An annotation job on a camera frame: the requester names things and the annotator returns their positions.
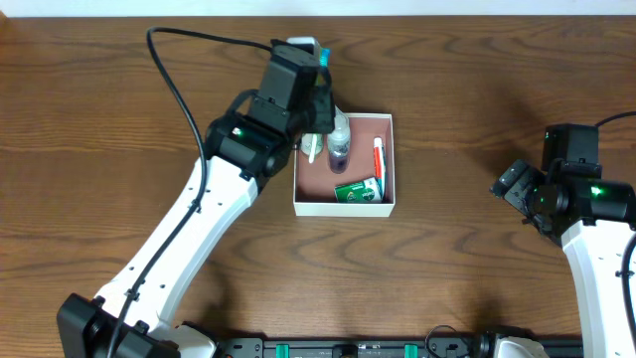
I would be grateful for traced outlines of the red green Colgate toothpaste tube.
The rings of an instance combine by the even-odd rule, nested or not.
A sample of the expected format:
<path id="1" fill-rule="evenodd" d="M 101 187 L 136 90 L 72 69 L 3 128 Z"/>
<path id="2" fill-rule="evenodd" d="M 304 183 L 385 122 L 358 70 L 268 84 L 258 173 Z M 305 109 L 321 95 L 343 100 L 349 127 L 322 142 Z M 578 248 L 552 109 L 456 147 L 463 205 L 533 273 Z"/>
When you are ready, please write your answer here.
<path id="1" fill-rule="evenodd" d="M 383 139 L 378 136 L 374 138 L 374 165 L 379 192 L 382 197 L 385 197 L 387 175 L 385 148 Z"/>

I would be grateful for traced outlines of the white box with red interior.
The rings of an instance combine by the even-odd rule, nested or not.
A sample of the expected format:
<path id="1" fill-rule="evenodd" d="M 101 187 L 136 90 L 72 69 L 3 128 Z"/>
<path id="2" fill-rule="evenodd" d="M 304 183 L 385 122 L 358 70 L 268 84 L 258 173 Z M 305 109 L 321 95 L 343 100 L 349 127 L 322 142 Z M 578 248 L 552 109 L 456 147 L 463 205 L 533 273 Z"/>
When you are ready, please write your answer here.
<path id="1" fill-rule="evenodd" d="M 350 113 L 352 144 L 349 164 L 342 174 L 330 170 L 328 153 L 314 162 L 298 151 L 294 163 L 293 206 L 302 217 L 388 217 L 396 204 L 394 122 L 387 113 Z M 339 203 L 334 188 L 375 176 L 374 139 L 384 146 L 387 163 L 387 193 L 380 203 Z"/>

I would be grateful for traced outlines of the white leaf-print lotion tube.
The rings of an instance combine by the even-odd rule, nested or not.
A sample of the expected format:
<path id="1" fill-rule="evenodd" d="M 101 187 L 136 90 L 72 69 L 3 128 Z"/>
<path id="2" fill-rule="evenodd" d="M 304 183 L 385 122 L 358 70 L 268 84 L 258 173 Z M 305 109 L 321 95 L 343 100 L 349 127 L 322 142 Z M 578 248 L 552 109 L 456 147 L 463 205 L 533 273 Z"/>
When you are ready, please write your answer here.
<path id="1" fill-rule="evenodd" d="M 306 156 L 314 153 L 318 156 L 323 151 L 323 135 L 319 133 L 306 133 L 301 137 L 300 150 Z"/>

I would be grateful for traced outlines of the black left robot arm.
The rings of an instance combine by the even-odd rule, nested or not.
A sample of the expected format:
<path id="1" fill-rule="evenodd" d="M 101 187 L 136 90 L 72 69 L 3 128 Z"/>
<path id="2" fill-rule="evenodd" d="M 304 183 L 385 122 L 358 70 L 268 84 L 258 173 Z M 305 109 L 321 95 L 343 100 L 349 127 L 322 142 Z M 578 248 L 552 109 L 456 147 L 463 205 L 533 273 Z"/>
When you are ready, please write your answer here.
<path id="1" fill-rule="evenodd" d="M 214 339 L 175 325 L 180 302 L 225 231 L 288 162 L 298 137 L 334 128 L 331 76 L 268 69 L 213 121 L 177 201 L 93 299 L 71 294 L 57 314 L 67 357 L 212 357 Z"/>

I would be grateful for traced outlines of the clear pump spray bottle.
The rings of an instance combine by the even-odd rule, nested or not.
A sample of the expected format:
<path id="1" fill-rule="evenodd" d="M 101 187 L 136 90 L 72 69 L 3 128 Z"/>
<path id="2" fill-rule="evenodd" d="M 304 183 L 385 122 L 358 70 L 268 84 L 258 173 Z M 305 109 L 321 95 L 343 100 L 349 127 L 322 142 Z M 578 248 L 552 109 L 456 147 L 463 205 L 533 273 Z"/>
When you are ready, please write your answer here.
<path id="1" fill-rule="evenodd" d="M 335 108 L 334 130 L 327 135 L 329 167 L 335 174 L 346 171 L 351 146 L 351 128 L 349 117 L 338 107 Z"/>

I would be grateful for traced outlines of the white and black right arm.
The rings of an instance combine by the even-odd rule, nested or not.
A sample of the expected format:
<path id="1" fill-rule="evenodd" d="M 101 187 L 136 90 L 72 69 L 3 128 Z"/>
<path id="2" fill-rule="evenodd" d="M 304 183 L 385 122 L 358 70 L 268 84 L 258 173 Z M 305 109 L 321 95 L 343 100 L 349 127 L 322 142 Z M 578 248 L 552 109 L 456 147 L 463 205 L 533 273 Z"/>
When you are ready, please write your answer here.
<path id="1" fill-rule="evenodd" d="M 491 186 L 544 237 L 562 249 L 574 281 L 585 357 L 633 357 L 635 315 L 625 281 L 635 276 L 627 254 L 635 242 L 631 185 L 579 172 L 544 173 L 515 161 Z"/>

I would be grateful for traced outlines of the green and white toothbrush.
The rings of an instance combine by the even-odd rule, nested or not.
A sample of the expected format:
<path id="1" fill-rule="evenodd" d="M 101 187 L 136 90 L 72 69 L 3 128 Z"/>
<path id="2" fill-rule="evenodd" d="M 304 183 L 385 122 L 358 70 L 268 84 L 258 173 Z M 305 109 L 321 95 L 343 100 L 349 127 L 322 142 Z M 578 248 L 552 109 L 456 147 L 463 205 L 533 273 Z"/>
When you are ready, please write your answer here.
<path id="1" fill-rule="evenodd" d="M 327 68 L 328 67 L 328 63 L 329 63 L 329 57 L 330 57 L 330 50 L 329 49 L 322 49 L 320 52 L 320 57 L 319 57 L 319 62 L 320 65 L 323 68 Z M 310 164 L 312 164 L 315 161 L 315 158 L 317 156 L 317 152 L 318 152 L 318 147 L 319 147 L 319 139 L 322 137 L 321 134 L 313 134 L 311 139 L 311 147 L 310 147 L 310 152 L 308 155 L 308 162 Z"/>

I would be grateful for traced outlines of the green and white soap packet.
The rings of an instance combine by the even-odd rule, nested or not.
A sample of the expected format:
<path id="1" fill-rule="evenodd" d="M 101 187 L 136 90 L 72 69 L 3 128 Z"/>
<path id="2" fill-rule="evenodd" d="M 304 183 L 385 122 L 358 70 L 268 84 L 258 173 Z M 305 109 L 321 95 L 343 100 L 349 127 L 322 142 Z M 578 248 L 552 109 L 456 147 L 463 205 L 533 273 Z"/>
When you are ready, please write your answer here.
<path id="1" fill-rule="evenodd" d="M 376 177 L 337 186 L 334 194 L 338 203 L 371 204 L 383 201 L 383 193 Z"/>

